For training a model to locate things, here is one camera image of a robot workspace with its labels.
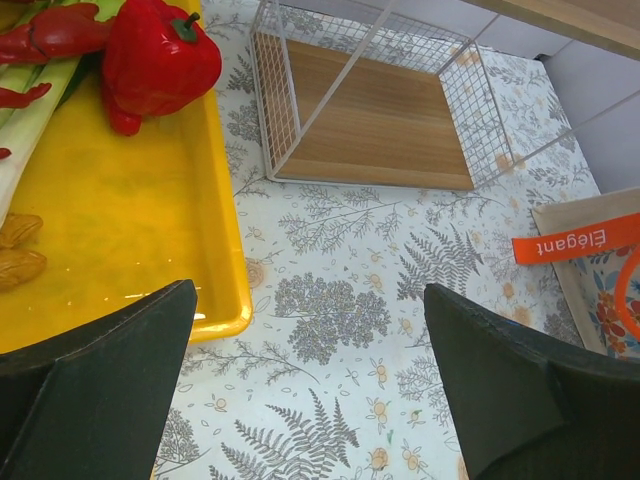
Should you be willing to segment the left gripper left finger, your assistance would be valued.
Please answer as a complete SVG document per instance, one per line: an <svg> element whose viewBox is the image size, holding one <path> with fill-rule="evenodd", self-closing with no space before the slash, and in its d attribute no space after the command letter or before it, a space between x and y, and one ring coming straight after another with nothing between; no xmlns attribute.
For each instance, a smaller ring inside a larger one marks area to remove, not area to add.
<svg viewBox="0 0 640 480"><path fill-rule="evenodd" d="M196 306L179 280L2 354L2 478L150 478Z"/></svg>

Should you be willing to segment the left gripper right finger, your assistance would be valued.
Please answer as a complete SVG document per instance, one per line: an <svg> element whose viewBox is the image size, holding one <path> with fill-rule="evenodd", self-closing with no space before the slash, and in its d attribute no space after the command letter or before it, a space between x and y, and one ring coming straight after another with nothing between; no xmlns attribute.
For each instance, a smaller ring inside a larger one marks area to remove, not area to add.
<svg viewBox="0 0 640 480"><path fill-rule="evenodd" d="M424 308L470 478L638 478L638 364L557 340L436 283Z"/></svg>

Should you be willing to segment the beige canvas tote bag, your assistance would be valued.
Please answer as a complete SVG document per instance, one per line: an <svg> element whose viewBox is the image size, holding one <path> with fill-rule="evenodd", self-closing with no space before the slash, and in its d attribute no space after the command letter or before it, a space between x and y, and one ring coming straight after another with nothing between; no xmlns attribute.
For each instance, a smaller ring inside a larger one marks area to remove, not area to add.
<svg viewBox="0 0 640 480"><path fill-rule="evenodd" d="M519 265L551 264L584 346L639 360L639 189L532 210L538 233L514 238Z"/></svg>

